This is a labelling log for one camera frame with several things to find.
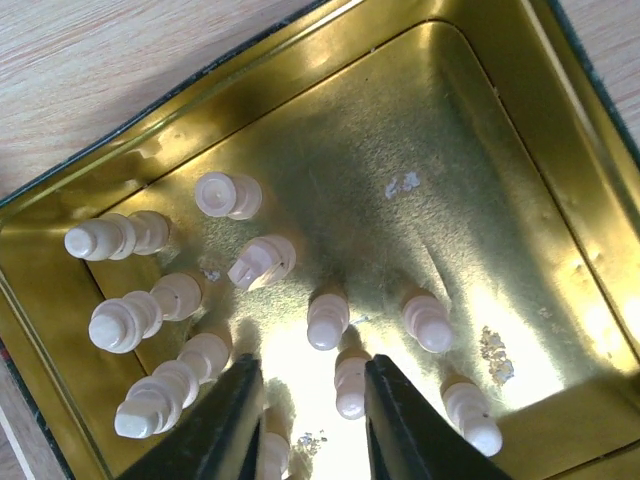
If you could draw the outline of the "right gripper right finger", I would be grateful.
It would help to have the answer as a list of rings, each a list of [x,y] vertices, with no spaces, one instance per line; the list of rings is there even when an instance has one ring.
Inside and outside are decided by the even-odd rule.
[[[386,355],[365,363],[366,431],[373,479],[507,479],[466,442]]]

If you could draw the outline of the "gold tin with white pieces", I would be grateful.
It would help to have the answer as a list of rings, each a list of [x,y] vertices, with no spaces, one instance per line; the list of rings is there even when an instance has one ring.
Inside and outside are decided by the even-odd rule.
[[[262,205],[212,218],[195,185],[247,175]],[[71,256],[108,213],[160,213],[158,252]],[[227,272],[280,235],[272,285]],[[185,273],[186,320],[132,351],[96,347],[103,301]],[[342,288],[338,346],[307,340],[314,292]],[[446,307],[451,348],[424,350],[403,298]],[[365,423],[335,407],[338,355],[384,354],[435,409],[451,374],[486,395],[515,479],[639,475],[639,152],[589,76],[555,1],[316,1],[216,59],[1,203],[1,337],[66,474],[114,479],[157,437],[114,430],[137,380],[201,332],[261,362],[263,408],[287,419],[289,472],[370,475]]]

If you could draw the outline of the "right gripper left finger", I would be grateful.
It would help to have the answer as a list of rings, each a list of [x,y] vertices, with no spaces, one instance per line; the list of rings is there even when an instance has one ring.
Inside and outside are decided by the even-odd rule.
[[[178,427],[122,479],[257,479],[263,426],[261,363],[237,358]]]

